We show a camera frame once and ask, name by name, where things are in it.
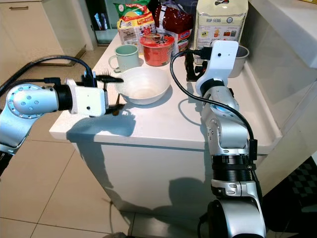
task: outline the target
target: cabinet handle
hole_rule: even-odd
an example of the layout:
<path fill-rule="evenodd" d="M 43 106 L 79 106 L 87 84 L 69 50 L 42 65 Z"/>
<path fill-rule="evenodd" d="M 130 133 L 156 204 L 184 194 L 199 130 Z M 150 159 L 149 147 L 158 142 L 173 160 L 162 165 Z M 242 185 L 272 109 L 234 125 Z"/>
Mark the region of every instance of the cabinet handle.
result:
<path fill-rule="evenodd" d="M 11 11 L 28 10 L 29 6 L 9 7 Z"/>

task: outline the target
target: red lid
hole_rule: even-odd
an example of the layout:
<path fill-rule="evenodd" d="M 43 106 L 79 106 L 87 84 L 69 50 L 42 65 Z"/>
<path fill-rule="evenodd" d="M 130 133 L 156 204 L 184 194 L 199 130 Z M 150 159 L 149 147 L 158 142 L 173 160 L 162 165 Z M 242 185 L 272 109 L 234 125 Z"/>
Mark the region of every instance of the red lid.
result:
<path fill-rule="evenodd" d="M 166 33 L 153 33 L 143 36 L 140 43 L 146 47 L 162 48 L 171 46 L 174 43 L 174 37 Z"/>

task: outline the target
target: kitchen counter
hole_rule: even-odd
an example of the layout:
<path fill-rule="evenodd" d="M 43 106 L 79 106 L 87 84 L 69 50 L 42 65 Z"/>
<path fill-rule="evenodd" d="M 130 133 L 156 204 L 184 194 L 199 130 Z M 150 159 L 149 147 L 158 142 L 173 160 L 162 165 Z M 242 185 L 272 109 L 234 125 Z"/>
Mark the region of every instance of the kitchen counter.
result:
<path fill-rule="evenodd" d="M 307 64 L 317 68 L 317 4 L 299 0 L 249 0 Z"/>
<path fill-rule="evenodd" d="M 97 75 L 110 70 L 108 59 L 120 44 L 116 35 L 93 68 Z M 146 66 L 144 57 L 139 57 Z M 50 133 L 72 142 L 120 211 L 196 219 L 215 199 L 210 189 L 207 133 L 201 124 L 202 103 L 181 92 L 170 76 L 169 65 L 160 69 L 169 75 L 171 86 L 157 102 L 147 106 L 127 103 L 116 117 L 89 118 L 66 111 Z M 184 57 L 175 61 L 174 72 L 193 92 L 193 83 L 186 82 Z M 258 154 L 264 155 L 258 156 L 259 165 L 281 133 L 248 64 L 228 85 L 259 140 Z M 118 94 L 114 85 L 109 84 L 107 90 L 110 104 L 115 104 Z"/>
<path fill-rule="evenodd" d="M 119 45 L 120 39 L 117 35 L 93 68 L 97 75 L 110 71 L 108 58 Z M 169 64 L 160 69 L 170 75 Z M 186 83 L 184 57 L 175 61 L 174 71 L 183 85 L 187 85 L 185 87 L 188 90 L 195 88 L 193 83 Z M 119 116 L 104 116 L 98 119 L 71 115 L 65 111 L 52 126 L 50 133 L 56 139 L 68 139 L 72 142 L 84 140 L 202 150 L 205 148 L 205 127 L 201 126 L 201 103 L 188 100 L 188 96 L 180 91 L 171 76 L 170 79 L 171 86 L 167 93 L 152 105 L 138 106 L 128 103 Z M 233 89 L 241 113 L 250 122 L 255 137 L 259 140 L 258 153 L 268 154 L 281 138 L 281 134 L 248 65 L 239 77 L 229 79 L 229 87 Z M 115 104 L 117 93 L 114 85 L 110 84 L 107 89 L 109 103 Z"/>

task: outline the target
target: white countertop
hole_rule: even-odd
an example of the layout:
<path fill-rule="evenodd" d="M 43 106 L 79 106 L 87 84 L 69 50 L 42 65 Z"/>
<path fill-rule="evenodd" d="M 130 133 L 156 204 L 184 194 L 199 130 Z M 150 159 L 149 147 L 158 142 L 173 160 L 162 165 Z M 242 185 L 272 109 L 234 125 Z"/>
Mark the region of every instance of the white countertop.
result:
<path fill-rule="evenodd" d="M 317 4 L 299 0 L 249 0 L 294 52 L 317 68 Z"/>
<path fill-rule="evenodd" d="M 117 35 L 93 68 L 97 75 L 110 69 L 108 58 L 114 55 L 114 49 L 120 44 Z M 170 75 L 169 64 L 160 69 Z M 184 57 L 175 61 L 174 71 L 177 78 L 186 85 Z M 255 80 L 252 74 L 249 76 L 250 73 L 246 65 L 246 70 L 239 77 L 229 79 L 229 87 L 233 88 L 241 112 L 249 120 L 255 137 L 259 140 L 259 154 L 268 154 L 281 135 L 260 90 L 252 83 Z M 170 78 L 171 87 L 163 98 L 154 104 L 138 106 L 128 103 L 116 117 L 105 115 L 88 118 L 65 111 L 54 123 L 50 133 L 56 139 L 68 139 L 71 142 L 84 140 L 204 150 L 205 126 L 201 125 L 199 113 L 201 103 L 192 99 L 188 102 L 188 97 L 180 91 L 171 76 Z M 109 84 L 107 90 L 110 104 L 115 104 L 118 94 L 114 85 Z"/>

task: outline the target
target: floor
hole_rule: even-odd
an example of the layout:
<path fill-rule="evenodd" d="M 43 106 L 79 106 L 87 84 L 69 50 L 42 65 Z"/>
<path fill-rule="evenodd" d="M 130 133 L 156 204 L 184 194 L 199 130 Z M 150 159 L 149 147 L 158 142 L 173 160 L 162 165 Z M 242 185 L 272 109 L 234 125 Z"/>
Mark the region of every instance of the floor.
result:
<path fill-rule="evenodd" d="M 105 49 L 86 52 L 82 59 L 93 67 Z M 78 80 L 82 72 L 83 67 L 77 64 L 38 66 L 23 78 Z M 103 238 L 115 232 L 141 238 L 196 237 L 197 221 L 120 213 L 74 147 L 49 134 L 59 115 L 48 114 L 36 122 L 1 177 L 0 238 Z M 268 233 L 268 238 L 289 236 Z"/>

